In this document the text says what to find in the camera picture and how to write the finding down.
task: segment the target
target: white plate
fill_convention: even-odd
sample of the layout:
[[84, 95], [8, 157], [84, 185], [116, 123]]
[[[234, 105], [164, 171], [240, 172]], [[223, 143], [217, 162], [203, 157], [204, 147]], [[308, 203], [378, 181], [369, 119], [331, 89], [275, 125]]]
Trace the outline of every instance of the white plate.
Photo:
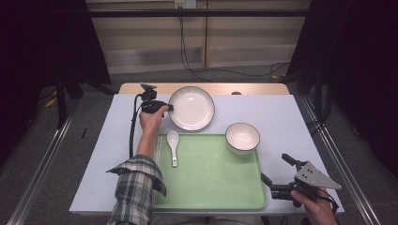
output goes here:
[[214, 116], [214, 102], [205, 90], [187, 86], [176, 90], [170, 97], [169, 104], [174, 110], [170, 118], [179, 128], [198, 130], [207, 126]]

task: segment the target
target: plate rim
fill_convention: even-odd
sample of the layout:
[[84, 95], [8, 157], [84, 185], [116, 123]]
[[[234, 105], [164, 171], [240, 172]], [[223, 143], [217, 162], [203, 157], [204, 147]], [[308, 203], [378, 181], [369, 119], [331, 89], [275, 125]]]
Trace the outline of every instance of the plate rim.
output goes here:
[[181, 91], [181, 90], [183, 90], [183, 89], [187, 89], [187, 88], [199, 89], [199, 90], [203, 91], [206, 95], [208, 95], [208, 97], [209, 97], [210, 100], [211, 100], [211, 105], [213, 106], [213, 114], [212, 114], [210, 120], [209, 120], [208, 123], [205, 124], [203, 127], [196, 128], [196, 129], [185, 129], [185, 128], [183, 128], [183, 127], [180, 127], [180, 126], [173, 120], [173, 118], [172, 118], [172, 116], [170, 115], [170, 113], [168, 113], [168, 114], [169, 114], [169, 118], [171, 119], [171, 121], [173, 122], [173, 124], [175, 124], [177, 127], [181, 128], [181, 129], [183, 129], [183, 130], [187, 130], [187, 131], [197, 131], [197, 130], [201, 130], [201, 129], [207, 127], [207, 126], [211, 123], [211, 121], [213, 121], [214, 114], [216, 113], [216, 105], [214, 104], [213, 97], [211, 97], [211, 95], [210, 95], [205, 89], [200, 88], [200, 87], [197, 87], [197, 86], [184, 86], [184, 87], [180, 87], [180, 88], [178, 88], [177, 90], [175, 90], [175, 92], [170, 96], [170, 99], [169, 99], [169, 101], [168, 101], [168, 104], [170, 105], [170, 101], [173, 99], [173, 97], [174, 97], [179, 91]]

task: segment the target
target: plaid shirt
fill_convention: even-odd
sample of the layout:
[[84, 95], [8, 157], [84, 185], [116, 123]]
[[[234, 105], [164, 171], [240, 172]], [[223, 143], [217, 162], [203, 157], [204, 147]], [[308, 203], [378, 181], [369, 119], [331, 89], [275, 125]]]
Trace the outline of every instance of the plaid shirt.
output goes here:
[[117, 173], [117, 203], [108, 224], [146, 225], [152, 213], [152, 189], [166, 196], [161, 171], [150, 157], [137, 155], [108, 171]]

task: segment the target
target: wall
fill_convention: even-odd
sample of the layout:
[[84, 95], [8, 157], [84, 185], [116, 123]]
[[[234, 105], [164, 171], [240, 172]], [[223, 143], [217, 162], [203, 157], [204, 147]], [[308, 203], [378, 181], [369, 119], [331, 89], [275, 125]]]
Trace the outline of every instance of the wall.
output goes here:
[[[90, 9], [174, 8], [174, 1], [86, 0]], [[306, 9], [309, 0], [203, 1], [197, 8]], [[183, 68], [179, 18], [93, 19], [111, 74]], [[304, 18], [183, 18], [191, 68], [290, 61]]]

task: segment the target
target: black cable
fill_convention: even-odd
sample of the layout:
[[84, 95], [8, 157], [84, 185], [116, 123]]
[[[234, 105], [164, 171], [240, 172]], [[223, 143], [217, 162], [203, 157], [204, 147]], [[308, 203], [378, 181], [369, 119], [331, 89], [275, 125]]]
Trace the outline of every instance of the black cable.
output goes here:
[[134, 109], [133, 109], [134, 112], [132, 114], [131, 129], [130, 129], [130, 144], [129, 144], [130, 158], [132, 158], [132, 155], [133, 155], [133, 153], [132, 153], [132, 147], [133, 147], [132, 146], [132, 142], [133, 142], [133, 139], [134, 139], [135, 122], [137, 121], [137, 114], [138, 114], [138, 110], [139, 110], [139, 108], [136, 109], [137, 108], [137, 98], [140, 97], [140, 96], [141, 96], [141, 94], [137, 95], [135, 97], [135, 99], [134, 99]]
[[319, 131], [320, 128], [321, 128], [321, 127], [317, 127], [317, 128], [311, 133], [311, 137], [313, 137], [314, 134], [315, 134], [317, 131]]
[[337, 209], [339, 208], [339, 205], [337, 204], [337, 202], [334, 200], [333, 197], [331, 197], [330, 194], [328, 194], [325, 190], [323, 189], [319, 189], [320, 191], [324, 192], [325, 194], [327, 194], [329, 197], [322, 197], [322, 196], [316, 196], [318, 199], [321, 200], [325, 200], [331, 203], [331, 211], [333, 212], [333, 214], [335, 214], [337, 212]]
[[328, 91], [326, 96], [325, 108], [322, 112], [322, 122], [325, 124], [326, 120], [328, 119], [331, 113], [331, 93]]
[[315, 125], [315, 124], [318, 123], [318, 122], [319, 122], [318, 120], [313, 120], [313, 121], [307, 122], [306, 125], [307, 125], [307, 126], [309, 126], [309, 125]]
[[[229, 70], [229, 69], [222, 69], [222, 68], [207, 68], [207, 69], [196, 69], [193, 70], [190, 67], [189, 61], [188, 61], [188, 56], [187, 56], [187, 52], [186, 52], [186, 48], [185, 48], [185, 37], [184, 37], [184, 21], [182, 17], [179, 17], [179, 25], [180, 25], [180, 50], [181, 50], [181, 62], [184, 66], [184, 68], [186, 70], [188, 70], [189, 72], [191, 72], [195, 77], [205, 80], [207, 82], [212, 83], [212, 81], [204, 79], [199, 77], [196, 73], [200, 73], [200, 72], [209, 72], [209, 71], [221, 71], [221, 72], [230, 72], [230, 73], [236, 73], [239, 75], [243, 75], [243, 76], [248, 76], [248, 77], [262, 77], [262, 76], [267, 76], [267, 75], [271, 75], [270, 80], [272, 80], [272, 74], [276, 71], [278, 71], [279, 69], [283, 68], [285, 65], [290, 64], [290, 62], [287, 63], [275, 63], [273, 65], [271, 65], [269, 72], [268, 73], [263, 73], [263, 74], [248, 74], [248, 73], [242, 73], [242, 72], [237, 72], [234, 70]], [[276, 65], [280, 65], [279, 67], [277, 67], [275, 70], [272, 70], [273, 67], [275, 67]]]
[[[201, 79], [201, 80], [204, 80], [204, 81], [206, 81], [206, 82], [211, 83], [210, 80], [207, 80], [207, 79], [205, 79], [205, 78], [199, 77], [199, 76], [191, 69], [191, 67], [190, 67], [190, 63], [188, 62], [187, 52], [186, 52], [186, 49], [185, 49], [184, 22], [183, 22], [183, 20], [182, 20], [182, 17], [179, 17], [179, 28], [180, 28], [180, 35], [181, 35], [181, 39], [180, 39], [180, 50], [181, 50], [181, 53], [180, 53], [180, 56], [181, 56], [182, 65], [184, 66], [184, 68], [185, 68], [186, 70], [188, 70], [189, 72], [191, 72], [191, 73], [193, 74], [193, 76], [195, 76], [195, 77], [197, 77], [197, 78], [199, 78], [199, 79]], [[184, 55], [185, 55], [185, 61], [186, 61], [187, 65], [185, 65], [185, 62], [184, 62], [184, 58], [183, 58], [183, 56], [182, 56], [183, 53], [184, 53]]]

